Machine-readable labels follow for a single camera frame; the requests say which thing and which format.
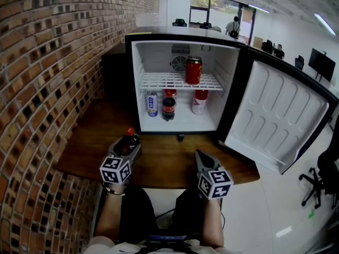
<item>tiled floor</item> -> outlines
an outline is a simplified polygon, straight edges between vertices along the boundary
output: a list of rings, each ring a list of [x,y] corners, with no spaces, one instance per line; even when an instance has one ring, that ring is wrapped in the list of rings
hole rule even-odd
[[[317,158],[331,137],[332,131],[327,126],[283,176],[257,165],[260,180],[231,188],[222,205],[226,248],[244,254],[302,254],[316,243],[333,213],[332,197],[323,194],[322,206],[317,210],[313,198],[302,207],[301,201],[310,185],[298,177],[316,167]],[[175,207],[175,199],[183,191],[146,189],[146,192],[155,214],[160,215]]]

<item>computer monitor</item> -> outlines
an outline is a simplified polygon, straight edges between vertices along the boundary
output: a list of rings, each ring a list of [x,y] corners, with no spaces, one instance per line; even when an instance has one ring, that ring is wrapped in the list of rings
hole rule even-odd
[[[335,62],[327,57],[325,54],[320,53],[316,49],[312,49],[311,56],[309,58],[308,65],[317,71],[317,73],[321,74],[328,81],[331,81]]]

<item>desk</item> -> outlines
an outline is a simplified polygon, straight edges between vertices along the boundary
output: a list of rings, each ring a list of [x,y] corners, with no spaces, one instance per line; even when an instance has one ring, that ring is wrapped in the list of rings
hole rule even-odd
[[[96,99],[69,139],[56,169],[71,175],[101,181],[99,167],[108,147],[133,126],[129,111],[107,100]],[[179,189],[196,185],[196,149],[219,158],[230,170],[235,184],[258,180],[254,162],[233,156],[215,145],[209,135],[186,135],[178,142],[176,135],[141,135],[142,154],[133,165],[130,183],[146,188]]]

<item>red bottle cap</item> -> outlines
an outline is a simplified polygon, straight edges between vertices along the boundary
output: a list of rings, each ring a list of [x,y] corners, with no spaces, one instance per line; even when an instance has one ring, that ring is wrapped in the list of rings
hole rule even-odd
[[[208,96],[208,90],[196,90],[194,97],[200,100],[204,100],[204,99],[207,99],[207,96]]]
[[[165,89],[164,94],[166,97],[174,97],[176,96],[176,89]]]
[[[133,129],[133,128],[129,128],[128,130],[127,130],[127,135],[135,135],[135,130]]]

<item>brick wall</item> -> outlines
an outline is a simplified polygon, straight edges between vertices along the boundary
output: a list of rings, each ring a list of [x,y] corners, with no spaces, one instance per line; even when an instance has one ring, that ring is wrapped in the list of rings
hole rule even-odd
[[[1,253],[77,253],[98,183],[55,171],[92,99],[101,54],[157,0],[0,0]]]

